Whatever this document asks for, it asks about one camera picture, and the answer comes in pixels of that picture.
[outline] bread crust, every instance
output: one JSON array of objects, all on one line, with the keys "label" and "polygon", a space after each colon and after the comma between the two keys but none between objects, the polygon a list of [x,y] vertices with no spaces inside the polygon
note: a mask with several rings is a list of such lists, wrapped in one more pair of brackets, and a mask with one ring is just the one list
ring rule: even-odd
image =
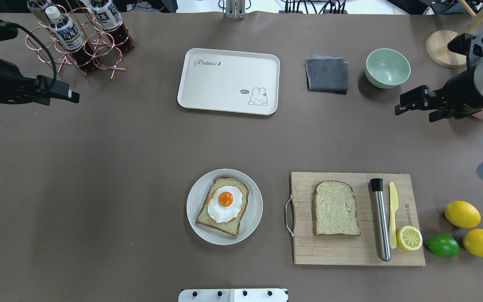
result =
[{"label": "bread crust", "polygon": [[[359,229],[359,234],[344,234],[344,233],[335,233],[335,234],[325,234],[325,233],[320,233],[318,234],[318,231],[317,231],[317,225],[318,225],[318,216],[316,215],[316,199],[318,197],[318,187],[320,186],[320,184],[322,183],[327,183],[327,182],[334,182],[334,183],[343,183],[345,185],[348,186],[348,188],[350,189],[351,191],[351,195],[353,196],[353,199],[355,200],[355,221],[357,223],[357,228]],[[345,182],[341,182],[341,181],[338,181],[338,180],[324,180],[320,183],[318,183],[315,187],[314,187],[314,193],[313,193],[313,197],[312,197],[312,232],[314,235],[316,236],[319,236],[319,237],[360,237],[361,235],[361,228],[359,227],[359,221],[357,220],[357,199],[355,198],[355,195],[353,195],[353,188],[345,183]]]},{"label": "bread crust", "polygon": [[[243,200],[242,200],[242,203],[241,203],[241,210],[240,210],[238,216],[236,216],[236,218],[234,218],[231,221],[222,222],[223,224],[236,224],[236,232],[235,233],[231,233],[228,230],[222,228],[221,224],[219,224],[217,222],[209,223],[205,220],[199,219],[201,216],[204,216],[206,218],[210,218],[208,211],[207,211],[207,205],[208,205],[207,201],[210,199],[210,197],[216,191],[216,190],[212,190],[213,185],[215,185],[217,182],[220,182],[222,180],[235,180],[238,183],[238,185],[241,186],[243,189],[245,189],[245,191],[247,192],[247,193],[243,193],[243,191],[242,191],[242,199]],[[217,177],[213,180],[213,184],[208,189],[208,193],[206,194],[205,200],[203,201],[203,207],[199,211],[199,214],[197,215],[195,223],[201,224],[201,225],[204,225],[204,226],[207,226],[207,227],[215,228],[218,231],[221,231],[221,232],[226,233],[228,235],[232,235],[234,237],[237,237],[238,234],[239,234],[240,222],[242,221],[243,215],[245,214],[245,210],[247,209],[247,205],[249,204],[248,198],[249,198],[249,188],[244,183],[240,182],[240,180],[237,180],[237,179],[232,178],[232,177],[227,177],[227,176]]]}]

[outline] folded gray cloth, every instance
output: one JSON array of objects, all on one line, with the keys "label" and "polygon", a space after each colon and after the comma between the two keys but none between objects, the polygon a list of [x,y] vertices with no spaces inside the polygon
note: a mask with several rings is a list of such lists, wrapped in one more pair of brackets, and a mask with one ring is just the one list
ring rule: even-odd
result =
[{"label": "folded gray cloth", "polygon": [[313,55],[305,60],[310,91],[348,91],[348,63],[341,57]]}]

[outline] cutting board handle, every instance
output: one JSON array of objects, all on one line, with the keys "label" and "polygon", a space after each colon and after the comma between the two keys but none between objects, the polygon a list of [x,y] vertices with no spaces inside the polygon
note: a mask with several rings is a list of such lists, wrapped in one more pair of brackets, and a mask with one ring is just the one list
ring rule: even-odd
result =
[{"label": "cutting board handle", "polygon": [[293,231],[292,229],[290,228],[290,226],[288,226],[288,204],[290,204],[290,209],[291,209],[291,212],[292,212],[292,223],[293,223],[293,204],[292,204],[292,194],[290,194],[290,198],[288,199],[288,201],[286,202],[286,206],[284,207],[284,224],[286,225],[286,228],[288,229],[288,232],[290,232],[290,237],[292,237],[293,239]]}]

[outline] fried egg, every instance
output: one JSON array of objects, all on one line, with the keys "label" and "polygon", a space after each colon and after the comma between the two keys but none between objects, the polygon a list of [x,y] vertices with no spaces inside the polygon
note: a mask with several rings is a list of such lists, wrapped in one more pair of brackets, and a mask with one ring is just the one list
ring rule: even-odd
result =
[{"label": "fried egg", "polygon": [[217,222],[234,220],[242,210],[242,192],[237,187],[226,185],[217,189],[208,200],[208,214]]}]

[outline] green bowl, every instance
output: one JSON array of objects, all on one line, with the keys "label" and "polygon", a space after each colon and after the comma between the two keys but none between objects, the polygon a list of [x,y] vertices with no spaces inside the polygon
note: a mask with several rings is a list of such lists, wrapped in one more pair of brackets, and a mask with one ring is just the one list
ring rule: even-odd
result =
[{"label": "green bowl", "polygon": [[395,88],[404,83],[411,74],[408,60],[399,52],[380,48],[366,58],[364,74],[378,88]]}]

